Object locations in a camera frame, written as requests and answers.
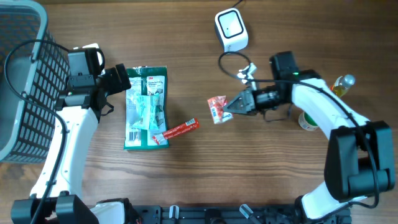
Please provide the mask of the pink tissue box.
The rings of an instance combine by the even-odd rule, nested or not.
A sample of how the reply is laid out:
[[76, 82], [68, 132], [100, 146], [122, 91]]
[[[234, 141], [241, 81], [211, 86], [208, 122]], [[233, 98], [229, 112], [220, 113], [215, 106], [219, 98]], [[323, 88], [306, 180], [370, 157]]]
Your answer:
[[214, 124], [225, 123], [233, 119], [233, 114], [225, 112], [223, 107], [227, 104], [226, 96], [215, 96], [207, 100]]

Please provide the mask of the teal small packet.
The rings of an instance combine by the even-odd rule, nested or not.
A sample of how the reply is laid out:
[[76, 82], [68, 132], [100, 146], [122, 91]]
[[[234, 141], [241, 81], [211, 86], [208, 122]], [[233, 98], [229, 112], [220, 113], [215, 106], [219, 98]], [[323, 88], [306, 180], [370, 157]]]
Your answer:
[[132, 127], [143, 130], [158, 130], [156, 121], [156, 107], [159, 104], [159, 95], [140, 95], [135, 100], [137, 118]]

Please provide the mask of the green lid jar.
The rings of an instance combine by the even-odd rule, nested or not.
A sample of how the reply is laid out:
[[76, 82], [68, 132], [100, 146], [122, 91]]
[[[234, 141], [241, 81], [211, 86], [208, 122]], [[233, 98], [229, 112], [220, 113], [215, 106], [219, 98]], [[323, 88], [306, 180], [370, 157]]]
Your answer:
[[318, 125], [314, 120], [306, 114], [306, 112], [302, 112], [300, 116], [298, 117], [298, 123], [301, 128], [307, 131], [314, 131], [318, 129]]

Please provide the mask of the red stick packet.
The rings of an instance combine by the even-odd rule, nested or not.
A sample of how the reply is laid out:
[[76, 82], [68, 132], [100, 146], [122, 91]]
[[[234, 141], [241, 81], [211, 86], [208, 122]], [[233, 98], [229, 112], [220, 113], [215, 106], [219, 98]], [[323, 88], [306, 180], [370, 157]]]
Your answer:
[[160, 145], [164, 141], [177, 137], [181, 134], [193, 131], [200, 127], [200, 124], [196, 118], [192, 118], [189, 121], [184, 122], [183, 124], [176, 126], [172, 129], [169, 129], [165, 132], [160, 134], [155, 134], [152, 136], [152, 140], [157, 144]]

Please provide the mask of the yellow liquid bottle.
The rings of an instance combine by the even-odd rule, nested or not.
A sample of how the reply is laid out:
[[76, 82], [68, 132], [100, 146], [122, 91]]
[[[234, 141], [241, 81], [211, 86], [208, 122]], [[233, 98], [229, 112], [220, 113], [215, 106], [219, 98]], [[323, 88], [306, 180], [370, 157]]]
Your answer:
[[345, 95], [348, 90], [355, 84], [355, 77], [351, 74], [340, 76], [336, 79], [330, 90], [339, 98]]

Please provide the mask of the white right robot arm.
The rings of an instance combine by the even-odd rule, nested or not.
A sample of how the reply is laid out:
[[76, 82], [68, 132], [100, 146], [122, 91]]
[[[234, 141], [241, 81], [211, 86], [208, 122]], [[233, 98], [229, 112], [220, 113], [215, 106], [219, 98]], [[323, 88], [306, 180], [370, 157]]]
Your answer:
[[295, 105], [316, 122], [328, 140], [324, 181], [299, 196], [292, 208], [292, 223], [321, 223], [357, 205], [372, 209], [380, 194], [396, 184], [392, 130], [384, 121], [372, 122], [336, 96], [314, 70], [298, 68], [291, 51], [269, 59], [273, 78], [258, 88], [245, 68], [235, 78], [247, 88], [223, 107], [242, 115], [266, 114], [280, 105]]

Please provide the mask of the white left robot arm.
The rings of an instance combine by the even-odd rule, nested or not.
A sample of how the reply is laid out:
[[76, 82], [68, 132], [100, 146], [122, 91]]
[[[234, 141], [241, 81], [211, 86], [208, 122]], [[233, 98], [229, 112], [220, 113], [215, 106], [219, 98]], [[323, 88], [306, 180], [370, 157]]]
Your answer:
[[88, 208], [79, 198], [86, 156], [109, 95], [129, 89], [124, 65], [105, 69], [101, 49], [68, 53], [71, 75], [55, 109], [49, 153], [30, 197], [16, 200], [14, 223], [133, 223], [140, 219], [127, 198], [103, 200]]

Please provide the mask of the white barcode scanner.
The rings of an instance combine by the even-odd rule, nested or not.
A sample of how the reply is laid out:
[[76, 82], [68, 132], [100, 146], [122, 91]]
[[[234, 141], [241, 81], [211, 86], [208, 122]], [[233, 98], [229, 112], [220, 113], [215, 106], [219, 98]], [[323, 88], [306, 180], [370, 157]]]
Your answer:
[[215, 33], [224, 52], [237, 52], [248, 45], [248, 32], [238, 9], [232, 7], [215, 16]]

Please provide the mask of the green 3M package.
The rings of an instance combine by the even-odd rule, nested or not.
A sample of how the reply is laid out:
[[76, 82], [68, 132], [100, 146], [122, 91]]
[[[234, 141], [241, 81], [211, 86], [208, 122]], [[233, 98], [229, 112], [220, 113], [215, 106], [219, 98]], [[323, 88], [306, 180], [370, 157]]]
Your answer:
[[[167, 116], [165, 114], [167, 97], [167, 68], [166, 67], [133, 67], [127, 69], [131, 88], [126, 90], [126, 134], [124, 149], [155, 150], [169, 146], [166, 140], [157, 145], [152, 136], [167, 130]], [[143, 130], [132, 127], [137, 118], [135, 100], [140, 95], [159, 95], [159, 104], [156, 107], [156, 121], [158, 130]]]

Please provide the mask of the grey plastic basket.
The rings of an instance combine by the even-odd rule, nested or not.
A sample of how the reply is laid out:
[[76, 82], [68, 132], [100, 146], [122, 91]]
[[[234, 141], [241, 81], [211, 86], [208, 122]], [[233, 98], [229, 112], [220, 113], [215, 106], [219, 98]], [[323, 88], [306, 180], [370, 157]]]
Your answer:
[[69, 64], [35, 1], [1, 1], [1, 162], [45, 161]]

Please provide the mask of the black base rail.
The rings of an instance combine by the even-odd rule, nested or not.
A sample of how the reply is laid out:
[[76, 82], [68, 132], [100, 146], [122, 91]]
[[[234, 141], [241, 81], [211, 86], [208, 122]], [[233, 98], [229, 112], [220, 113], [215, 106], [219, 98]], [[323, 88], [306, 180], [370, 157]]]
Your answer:
[[294, 204], [252, 207], [132, 205], [128, 198], [98, 202], [90, 208], [99, 223], [309, 223]]

